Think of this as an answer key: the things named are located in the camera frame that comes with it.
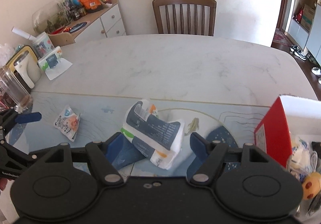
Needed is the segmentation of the person's right hand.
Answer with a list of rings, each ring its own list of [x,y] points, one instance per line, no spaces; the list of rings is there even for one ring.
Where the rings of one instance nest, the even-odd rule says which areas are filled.
[[[8,184],[8,179],[7,178],[0,178],[0,191],[4,191],[7,184]]]

